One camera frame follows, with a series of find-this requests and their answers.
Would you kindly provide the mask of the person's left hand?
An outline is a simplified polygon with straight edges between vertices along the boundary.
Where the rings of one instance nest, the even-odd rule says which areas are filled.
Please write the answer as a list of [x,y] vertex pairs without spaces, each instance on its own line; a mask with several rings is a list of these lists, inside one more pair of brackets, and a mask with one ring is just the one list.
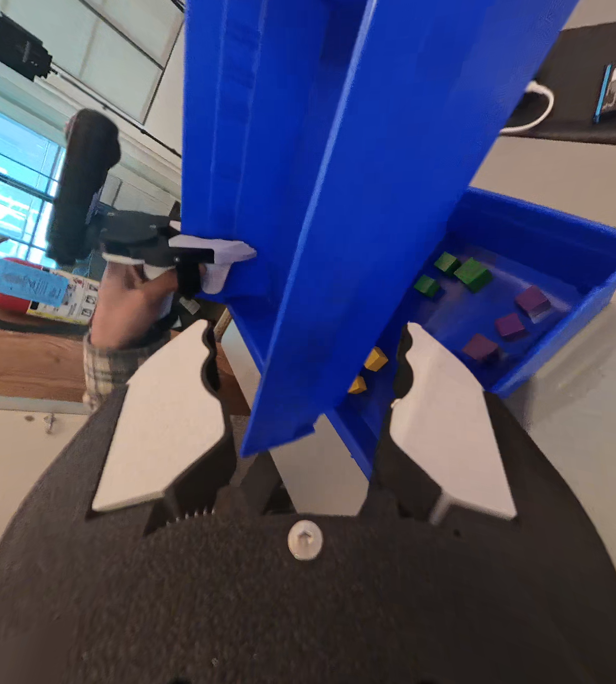
[[109,262],[91,321],[91,346],[107,352],[141,347],[162,318],[163,306],[177,290],[177,274],[167,269],[148,280],[135,265]]

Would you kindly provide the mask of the person's left forearm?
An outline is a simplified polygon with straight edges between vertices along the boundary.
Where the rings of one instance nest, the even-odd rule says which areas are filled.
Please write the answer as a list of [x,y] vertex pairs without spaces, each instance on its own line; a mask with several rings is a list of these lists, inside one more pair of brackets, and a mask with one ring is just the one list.
[[170,340],[169,331],[150,332],[125,349],[104,349],[91,343],[88,332],[83,338],[83,403],[88,411],[96,412],[114,390],[124,388],[133,374]]

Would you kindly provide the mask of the blue paper tag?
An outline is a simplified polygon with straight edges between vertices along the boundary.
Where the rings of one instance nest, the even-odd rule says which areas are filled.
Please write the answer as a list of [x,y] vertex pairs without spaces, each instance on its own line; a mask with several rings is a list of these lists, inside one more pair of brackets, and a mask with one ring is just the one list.
[[0,259],[0,294],[28,302],[59,307],[69,286],[69,279],[44,269],[37,269]]

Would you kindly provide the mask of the purple wooden cube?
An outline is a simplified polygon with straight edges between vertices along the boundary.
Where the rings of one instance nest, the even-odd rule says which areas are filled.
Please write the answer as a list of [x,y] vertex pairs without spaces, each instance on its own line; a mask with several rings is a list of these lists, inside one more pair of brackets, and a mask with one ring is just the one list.
[[477,364],[492,364],[501,357],[501,347],[480,333],[475,334],[461,349],[461,352]]
[[504,341],[514,341],[527,334],[527,329],[517,312],[511,312],[494,321],[497,334]]
[[519,293],[515,297],[515,305],[532,319],[550,311],[552,307],[550,299],[535,285]]

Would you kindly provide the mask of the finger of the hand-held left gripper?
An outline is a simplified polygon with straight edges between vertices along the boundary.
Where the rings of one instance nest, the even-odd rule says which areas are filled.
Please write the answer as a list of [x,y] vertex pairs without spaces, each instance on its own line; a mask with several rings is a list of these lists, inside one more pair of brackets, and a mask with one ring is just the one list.
[[225,286],[231,267],[231,263],[201,264],[201,291],[207,295],[218,295]]
[[176,235],[168,240],[172,250],[185,252],[198,263],[214,265],[231,265],[237,262],[250,261],[257,256],[257,251],[241,241],[210,239],[193,235]]

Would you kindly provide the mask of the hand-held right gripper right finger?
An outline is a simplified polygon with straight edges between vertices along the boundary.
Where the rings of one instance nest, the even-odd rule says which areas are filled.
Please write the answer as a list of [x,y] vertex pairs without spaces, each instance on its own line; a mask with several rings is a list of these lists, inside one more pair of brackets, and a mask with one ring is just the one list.
[[452,508],[514,520],[480,383],[418,323],[404,325],[397,361],[372,485],[390,492],[404,515],[430,524]]

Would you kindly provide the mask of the black wall box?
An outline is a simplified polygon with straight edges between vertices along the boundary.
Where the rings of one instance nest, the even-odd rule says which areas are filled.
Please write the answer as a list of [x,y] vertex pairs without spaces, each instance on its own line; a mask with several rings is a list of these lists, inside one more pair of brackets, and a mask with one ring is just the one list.
[[0,63],[30,81],[46,79],[52,72],[52,56],[42,41],[3,13],[0,13]]

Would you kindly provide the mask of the blue plastic bin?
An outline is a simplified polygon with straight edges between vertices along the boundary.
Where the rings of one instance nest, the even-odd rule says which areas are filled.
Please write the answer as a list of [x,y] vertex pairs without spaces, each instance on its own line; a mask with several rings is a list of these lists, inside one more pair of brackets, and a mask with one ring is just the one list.
[[[474,258],[493,280],[472,294],[434,267],[442,252]],[[421,275],[439,281],[430,300],[414,289]],[[535,285],[550,311],[529,318],[515,297]],[[375,346],[389,358],[379,372],[364,371],[367,391],[346,397],[328,418],[366,477],[370,477],[382,423],[393,400],[396,352],[402,328],[418,323],[472,371],[482,387],[509,397],[610,303],[616,290],[616,228],[497,193],[470,188],[440,241],[422,263]],[[527,334],[504,341],[494,321],[517,312]],[[501,347],[500,360],[477,364],[461,349],[482,334]]]
[[576,1],[187,1],[182,230],[261,372],[241,447],[347,389]]

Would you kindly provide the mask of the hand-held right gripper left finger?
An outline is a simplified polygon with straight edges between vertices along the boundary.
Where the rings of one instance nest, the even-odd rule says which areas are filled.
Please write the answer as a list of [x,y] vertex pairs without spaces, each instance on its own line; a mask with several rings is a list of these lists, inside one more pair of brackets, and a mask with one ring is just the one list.
[[168,521],[211,512],[236,469],[219,386],[207,321],[196,321],[152,355],[127,384],[92,512],[147,503]]

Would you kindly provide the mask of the brown wooden board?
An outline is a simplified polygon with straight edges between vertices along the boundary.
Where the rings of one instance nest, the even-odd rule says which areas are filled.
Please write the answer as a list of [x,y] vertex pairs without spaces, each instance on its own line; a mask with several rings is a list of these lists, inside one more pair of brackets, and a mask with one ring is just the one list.
[[83,339],[0,330],[0,397],[82,404]]

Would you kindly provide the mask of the black tape strip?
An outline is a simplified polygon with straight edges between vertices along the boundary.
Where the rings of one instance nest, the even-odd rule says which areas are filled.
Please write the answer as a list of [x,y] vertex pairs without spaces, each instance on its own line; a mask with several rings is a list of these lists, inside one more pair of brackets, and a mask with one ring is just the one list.
[[606,65],[616,65],[616,22],[563,30],[534,80],[549,97],[526,93],[504,135],[616,146],[616,114],[594,124],[592,117]]

